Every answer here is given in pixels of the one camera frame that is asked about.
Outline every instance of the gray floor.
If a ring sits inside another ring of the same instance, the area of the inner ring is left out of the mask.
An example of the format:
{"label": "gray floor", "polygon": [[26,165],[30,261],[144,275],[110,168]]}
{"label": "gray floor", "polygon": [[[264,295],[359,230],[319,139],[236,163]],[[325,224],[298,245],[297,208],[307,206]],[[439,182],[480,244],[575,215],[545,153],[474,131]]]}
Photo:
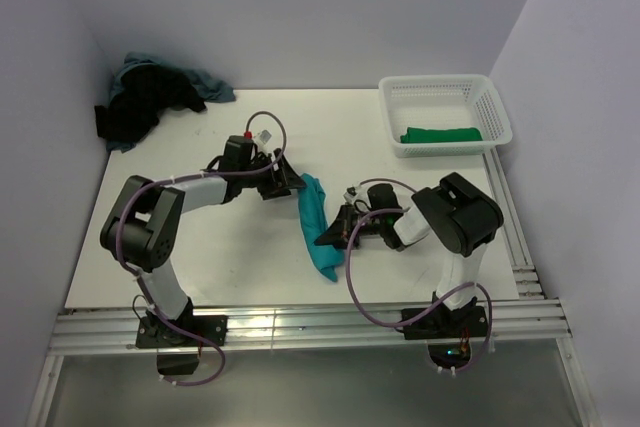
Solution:
{"label": "gray floor", "polygon": [[554,341],[498,343],[456,379],[425,356],[424,345],[235,353],[192,388],[159,382],[154,356],[67,358],[48,425],[579,425]]}

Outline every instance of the black cloth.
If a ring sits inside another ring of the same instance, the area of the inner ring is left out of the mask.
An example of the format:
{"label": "black cloth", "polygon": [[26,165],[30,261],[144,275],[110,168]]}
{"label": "black cloth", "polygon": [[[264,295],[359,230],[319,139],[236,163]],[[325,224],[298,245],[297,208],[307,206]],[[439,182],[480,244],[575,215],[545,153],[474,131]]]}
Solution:
{"label": "black cloth", "polygon": [[96,105],[98,137],[112,142],[139,142],[159,122],[167,107],[206,110],[189,79],[159,65],[142,65],[122,76],[124,91],[109,107]]}

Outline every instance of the black mounting plate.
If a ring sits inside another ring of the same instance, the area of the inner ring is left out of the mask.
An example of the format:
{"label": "black mounting plate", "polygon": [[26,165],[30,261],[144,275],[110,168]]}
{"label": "black mounting plate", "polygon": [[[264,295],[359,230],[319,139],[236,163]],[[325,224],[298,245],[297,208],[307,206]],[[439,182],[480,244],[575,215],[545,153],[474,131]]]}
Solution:
{"label": "black mounting plate", "polygon": [[[190,331],[207,340],[210,340],[219,347],[224,345],[227,335],[227,321],[229,317],[226,315],[196,315],[193,317],[193,327]],[[149,329],[149,321],[143,318],[138,326],[138,335],[136,337],[136,347],[138,349],[164,349],[176,347],[198,347],[199,342],[191,338],[185,338],[183,343],[176,345],[168,342],[159,334],[158,329]]]}
{"label": "black mounting plate", "polygon": [[[400,314],[402,320],[415,317],[424,309],[402,309]],[[430,340],[430,339],[459,339],[463,336],[463,331],[469,329],[469,337],[485,337],[489,326],[484,307],[476,305],[470,308],[464,319],[455,324],[438,326],[431,315],[426,315],[422,319],[411,325],[403,327],[402,332],[405,340]]]}

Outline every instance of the wall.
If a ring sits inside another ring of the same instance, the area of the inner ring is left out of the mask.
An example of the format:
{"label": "wall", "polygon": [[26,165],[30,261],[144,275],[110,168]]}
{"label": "wall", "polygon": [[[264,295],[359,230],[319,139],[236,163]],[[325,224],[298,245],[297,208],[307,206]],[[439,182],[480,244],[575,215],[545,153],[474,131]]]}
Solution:
{"label": "wall", "polygon": [[528,0],[492,77],[501,151],[548,294],[605,425],[638,425],[640,0]]}
{"label": "wall", "polygon": [[489,74],[526,0],[74,0],[113,69],[130,50],[236,87]]}
{"label": "wall", "polygon": [[22,425],[106,153],[110,72],[69,0],[0,0],[0,411]]}

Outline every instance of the blue cloth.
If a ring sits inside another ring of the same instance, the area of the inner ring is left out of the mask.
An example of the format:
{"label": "blue cloth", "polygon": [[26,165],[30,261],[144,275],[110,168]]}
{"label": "blue cloth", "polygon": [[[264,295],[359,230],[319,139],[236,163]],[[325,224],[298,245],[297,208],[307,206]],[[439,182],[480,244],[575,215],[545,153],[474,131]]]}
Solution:
{"label": "blue cloth", "polygon": [[167,69],[182,72],[188,79],[202,100],[209,102],[233,102],[236,96],[233,93],[233,87],[220,79],[214,79],[206,71],[202,69],[181,69],[167,62],[161,57],[142,52],[129,52],[124,58],[124,65],[118,71],[111,87],[109,94],[109,102],[119,93],[124,91],[122,86],[122,76],[131,69],[140,67],[141,65],[159,65]]}
{"label": "blue cloth", "polygon": [[314,245],[313,242],[329,225],[324,215],[324,199],[326,197],[320,181],[309,174],[302,174],[306,189],[298,191],[298,211],[300,226],[311,261],[316,269],[327,279],[337,282],[335,267],[344,262],[344,252],[332,245]]}

